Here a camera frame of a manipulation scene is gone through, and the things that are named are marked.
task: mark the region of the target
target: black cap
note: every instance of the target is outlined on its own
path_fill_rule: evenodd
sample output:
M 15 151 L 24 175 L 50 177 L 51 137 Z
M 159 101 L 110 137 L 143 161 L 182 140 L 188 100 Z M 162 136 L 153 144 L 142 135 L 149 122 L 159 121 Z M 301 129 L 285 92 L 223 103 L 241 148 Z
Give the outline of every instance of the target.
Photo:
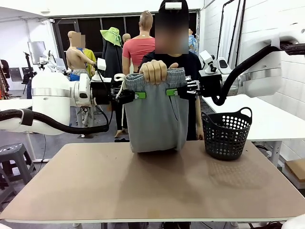
M 167 10 L 165 9 L 167 2 L 181 2 L 182 7 L 180 10 Z M 156 22 L 159 25 L 172 28 L 181 26 L 188 27 L 189 7 L 186 0 L 163 0 L 156 15 Z

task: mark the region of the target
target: blue shirt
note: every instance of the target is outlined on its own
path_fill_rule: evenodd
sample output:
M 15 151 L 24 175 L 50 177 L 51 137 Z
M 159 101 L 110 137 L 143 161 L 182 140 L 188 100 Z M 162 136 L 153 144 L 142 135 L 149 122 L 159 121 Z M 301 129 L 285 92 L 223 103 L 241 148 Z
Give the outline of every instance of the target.
M 198 42 L 193 35 L 189 36 L 189 51 L 198 55 Z

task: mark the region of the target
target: black t-shirt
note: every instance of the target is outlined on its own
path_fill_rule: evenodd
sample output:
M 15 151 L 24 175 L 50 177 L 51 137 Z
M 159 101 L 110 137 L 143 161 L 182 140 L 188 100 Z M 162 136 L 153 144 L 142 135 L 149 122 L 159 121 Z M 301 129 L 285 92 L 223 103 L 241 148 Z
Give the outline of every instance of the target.
M 167 54 L 156 54 L 155 51 L 147 54 L 143 57 L 141 68 L 143 63 L 150 62 L 152 60 L 163 61 L 167 68 L 173 63 L 178 63 L 178 68 L 184 68 L 185 76 L 191 76 L 192 80 L 198 80 L 200 77 L 199 70 L 201 70 L 201 63 L 194 53 L 183 54 L 179 57 L 172 57 Z M 189 125 L 187 132 L 187 140 L 196 140 L 196 101 L 189 101 Z

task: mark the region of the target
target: mannequin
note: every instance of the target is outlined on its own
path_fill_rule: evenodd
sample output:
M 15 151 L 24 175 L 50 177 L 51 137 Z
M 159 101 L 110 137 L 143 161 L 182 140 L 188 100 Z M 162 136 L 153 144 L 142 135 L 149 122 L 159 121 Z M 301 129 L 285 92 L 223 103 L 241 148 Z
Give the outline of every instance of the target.
M 122 40 L 124 43 L 126 43 L 127 41 L 129 41 L 131 39 L 131 36 L 129 33 L 126 33 L 122 36 Z M 133 67 L 133 63 L 132 61 L 130 61 L 130 68 L 129 68 L 129 72 L 133 73 L 134 72 L 134 67 Z
M 77 49 L 77 47 L 82 47 L 80 32 L 70 31 L 68 32 L 68 37 L 70 47 L 68 48 L 66 55 L 67 65 L 72 70 L 70 81 L 79 81 L 82 73 L 86 73 L 89 76 L 89 72 L 86 70 L 86 64 L 94 65 L 95 62 Z M 75 111 L 79 127 L 92 127 L 94 125 L 94 113 L 92 108 L 84 110 L 80 107 L 76 107 Z M 81 135 L 79 138 L 92 138 L 92 136 Z
M 131 39 L 130 34 L 126 33 L 122 36 L 123 42 L 129 41 Z
M 84 53 L 77 49 L 81 47 L 81 33 L 70 31 L 68 32 L 70 47 L 67 50 L 67 65 L 71 70 L 84 69 L 86 70 L 86 63 L 94 65 L 95 62 L 90 60 Z
M 152 14 L 149 11 L 144 11 L 140 16 L 139 21 L 140 35 L 127 40 L 123 46 L 123 74 L 127 75 L 129 73 L 133 73 L 129 72 L 131 60 L 134 71 L 138 72 L 138 68 L 142 62 L 143 56 L 155 49 L 154 37 L 149 35 L 153 26 L 152 23 Z

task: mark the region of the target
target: black plastic basket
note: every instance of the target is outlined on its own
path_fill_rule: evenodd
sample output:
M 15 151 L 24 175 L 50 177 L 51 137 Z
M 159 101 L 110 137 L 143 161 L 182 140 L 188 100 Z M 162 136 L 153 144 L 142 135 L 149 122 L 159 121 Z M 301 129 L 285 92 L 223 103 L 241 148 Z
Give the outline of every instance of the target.
M 250 110 L 251 117 L 241 113 L 244 109 Z M 252 124 L 249 107 L 234 113 L 202 113 L 202 121 L 205 150 L 209 155 L 224 161 L 241 156 Z

